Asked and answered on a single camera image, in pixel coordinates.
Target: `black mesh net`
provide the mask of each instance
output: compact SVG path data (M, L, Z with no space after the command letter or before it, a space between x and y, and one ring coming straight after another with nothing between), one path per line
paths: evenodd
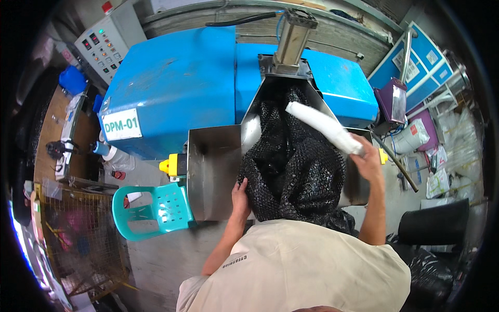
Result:
M306 221L354 234L352 216L338 208L345 182L345 159L315 129L284 109L290 101L308 105L303 92L259 103L261 138L243 156L238 181L248 178L246 193L259 221Z

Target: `white cloth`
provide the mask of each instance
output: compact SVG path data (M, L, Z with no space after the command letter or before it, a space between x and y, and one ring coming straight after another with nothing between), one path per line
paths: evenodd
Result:
M389 245L272 220L252 226L213 275L184 281L177 311L399 311L410 283L409 267Z

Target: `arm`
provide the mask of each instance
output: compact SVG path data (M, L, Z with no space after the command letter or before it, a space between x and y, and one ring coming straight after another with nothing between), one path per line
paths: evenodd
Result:
M352 134L362 143L365 155L350 155L359 173L369 181L369 204L366 216L360 228L359 239L370 245L384 245L386 236L385 220L385 179L381 172L378 149L364 137Z
M201 275L203 276L210 276L218 270L231 254L232 247L243 236L246 219L251 212L251 209L248 207L248 197L245 193L246 185L248 185L248 179L244 178L241 186L236 182L232 189L232 214L227 222L222 238L208 259L206 259L201 271Z

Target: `chair backrest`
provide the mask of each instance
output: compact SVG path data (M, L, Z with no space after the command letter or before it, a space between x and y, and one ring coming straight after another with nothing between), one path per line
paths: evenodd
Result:
M129 193L149 192L153 198L151 205L125 209L124 198ZM130 241L141 241L167 232L186 229L194 217L187 200L185 187L177 183L163 186L125 186L113 196L113 218L118 231ZM134 233L128 221L156 220L159 230L148 233Z

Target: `yellow wire mesh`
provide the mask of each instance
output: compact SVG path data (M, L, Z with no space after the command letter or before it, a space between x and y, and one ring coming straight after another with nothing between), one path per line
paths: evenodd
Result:
M37 194L47 253L68 297L88 292L94 301L127 282L112 196L62 189L58 200L41 187Z

